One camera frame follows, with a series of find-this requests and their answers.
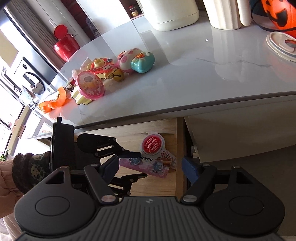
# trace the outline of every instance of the pink package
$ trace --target pink package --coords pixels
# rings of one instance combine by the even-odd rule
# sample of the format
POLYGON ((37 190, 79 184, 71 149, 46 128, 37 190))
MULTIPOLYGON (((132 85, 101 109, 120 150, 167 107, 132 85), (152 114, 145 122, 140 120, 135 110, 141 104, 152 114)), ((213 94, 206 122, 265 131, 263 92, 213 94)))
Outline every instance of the pink package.
POLYGON ((175 167, 176 157, 165 149, 165 140, 157 133, 150 134, 143 140, 141 153, 141 158, 122 158, 119 164, 161 178, 166 177, 170 166, 175 167))

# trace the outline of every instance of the kitchen counter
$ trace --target kitchen counter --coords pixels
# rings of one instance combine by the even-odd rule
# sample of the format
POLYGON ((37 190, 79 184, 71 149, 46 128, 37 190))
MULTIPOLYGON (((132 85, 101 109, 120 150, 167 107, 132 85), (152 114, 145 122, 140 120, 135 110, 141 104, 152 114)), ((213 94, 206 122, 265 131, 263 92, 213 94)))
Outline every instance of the kitchen counter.
POLYGON ((120 83, 105 80, 99 100, 88 105, 73 100, 46 116, 51 121, 62 116, 63 123, 87 130, 211 112, 227 104, 296 99, 296 64, 268 48, 268 33, 254 24, 215 29, 202 11, 195 24, 168 32, 140 17, 83 46, 61 73, 70 78, 87 57, 116 59, 134 47, 155 55, 152 69, 120 83))

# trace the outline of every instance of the window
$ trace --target window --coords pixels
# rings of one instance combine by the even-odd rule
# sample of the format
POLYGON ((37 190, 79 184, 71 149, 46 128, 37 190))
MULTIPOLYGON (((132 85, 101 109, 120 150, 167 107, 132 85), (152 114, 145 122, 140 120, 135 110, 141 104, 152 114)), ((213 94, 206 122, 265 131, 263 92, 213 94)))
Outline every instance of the window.
POLYGON ((0 151, 4 152, 10 138, 11 128, 24 106, 1 85, 0 103, 0 151))

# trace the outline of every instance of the countertop edge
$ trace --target countertop edge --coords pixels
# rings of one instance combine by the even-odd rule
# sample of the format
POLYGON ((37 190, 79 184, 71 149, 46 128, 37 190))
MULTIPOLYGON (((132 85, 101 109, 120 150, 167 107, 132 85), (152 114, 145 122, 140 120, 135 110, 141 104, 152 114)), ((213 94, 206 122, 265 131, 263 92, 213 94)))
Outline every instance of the countertop edge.
POLYGON ((84 125, 78 125, 74 127, 74 133, 105 129, 105 128, 111 128, 111 127, 118 127, 118 126, 125 126, 125 125, 156 121, 156 120, 167 119, 167 118, 177 118, 177 117, 182 117, 187 115, 201 114, 204 112, 217 111, 217 110, 225 109, 222 106, 225 106, 227 104, 228 104, 228 108, 226 109, 235 109, 235 108, 240 108, 244 106, 267 104, 267 103, 273 103, 273 102, 284 102, 284 101, 290 101, 290 100, 296 100, 296 91, 217 100, 217 101, 205 102, 200 104, 192 104, 192 105, 187 105, 182 107, 173 107, 173 108, 168 108, 163 110, 150 111, 150 112, 145 112, 145 113, 140 113, 135 115, 113 118, 109 120, 102 120, 102 121, 97 121, 97 122, 84 124, 84 125), (204 109, 207 107, 215 107, 215 108, 212 110, 208 109, 207 111, 201 111, 200 113, 198 111, 189 113, 190 111, 197 110, 197 109, 204 109))

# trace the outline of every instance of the metal screw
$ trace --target metal screw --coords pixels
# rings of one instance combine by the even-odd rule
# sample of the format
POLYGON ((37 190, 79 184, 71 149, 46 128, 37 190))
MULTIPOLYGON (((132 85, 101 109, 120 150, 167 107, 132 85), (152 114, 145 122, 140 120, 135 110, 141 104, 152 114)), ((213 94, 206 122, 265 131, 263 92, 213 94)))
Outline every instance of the metal screw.
POLYGON ((116 197, 113 195, 105 195, 101 198, 103 202, 114 202, 116 200, 116 197))
POLYGON ((183 197, 183 201, 185 202, 195 202, 197 200, 197 197, 194 195, 186 195, 183 197))

